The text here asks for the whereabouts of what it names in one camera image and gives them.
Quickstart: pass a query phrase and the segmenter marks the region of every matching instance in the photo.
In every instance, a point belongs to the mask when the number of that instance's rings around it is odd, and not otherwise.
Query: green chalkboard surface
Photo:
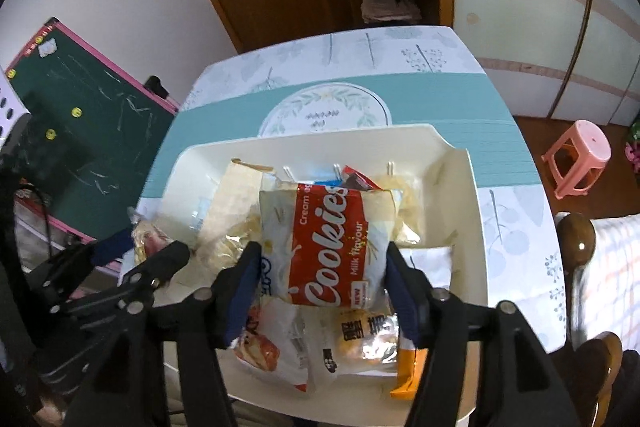
[[[49,20],[6,71],[33,115],[10,163],[55,224],[103,239],[129,224],[175,109]]]

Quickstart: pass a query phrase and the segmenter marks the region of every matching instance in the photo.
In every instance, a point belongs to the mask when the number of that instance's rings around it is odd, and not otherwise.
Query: teal stripe
[[[341,78],[375,92],[394,124],[431,123],[471,156],[478,187],[539,184],[522,135],[485,74],[411,73]],[[177,157],[190,146],[257,136],[273,107],[304,86],[238,96],[183,111],[169,129],[142,197],[160,198]]]

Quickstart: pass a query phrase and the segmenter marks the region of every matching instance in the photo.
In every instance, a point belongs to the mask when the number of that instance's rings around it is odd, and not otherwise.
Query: pink plastic stool
[[[574,161],[564,178],[556,165],[556,153],[561,149],[565,149]],[[556,181],[554,194],[559,200],[565,196],[587,195],[610,158],[611,147],[607,137],[596,124],[587,120],[577,120],[542,156]],[[575,188],[585,177],[587,186]]]

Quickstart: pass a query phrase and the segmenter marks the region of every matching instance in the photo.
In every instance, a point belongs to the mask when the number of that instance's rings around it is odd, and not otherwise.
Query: wooden chair
[[[574,350],[570,340],[574,272],[593,257],[596,233],[591,221],[582,214],[566,216],[558,224],[557,232],[566,288],[567,341],[551,357],[574,401],[581,425],[600,427],[620,370],[622,343],[615,333],[605,331]]]

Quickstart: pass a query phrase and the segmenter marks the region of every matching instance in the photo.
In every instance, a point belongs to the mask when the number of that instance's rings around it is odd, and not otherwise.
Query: screw
[[[507,315],[513,315],[516,312],[516,305],[511,301],[502,301],[500,303],[500,311]]]
[[[431,296],[433,296],[434,299],[437,299],[440,302],[449,300],[449,292],[444,288],[434,288],[431,291]]]
[[[127,312],[130,315],[138,315],[143,309],[145,309],[145,305],[140,301],[133,301],[127,306]]]
[[[211,298],[211,288],[199,288],[193,293],[193,298],[196,301],[208,301]]]

